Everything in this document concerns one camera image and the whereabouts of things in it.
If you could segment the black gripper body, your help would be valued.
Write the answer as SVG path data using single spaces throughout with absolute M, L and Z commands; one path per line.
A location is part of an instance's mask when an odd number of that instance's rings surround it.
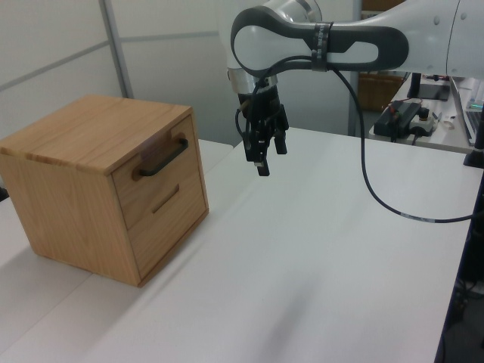
M 274 121 L 276 125 L 284 124 L 284 108 L 281 106 L 276 85 L 258 91 L 255 96 L 250 122 L 256 125 L 259 121 L 264 123 Z

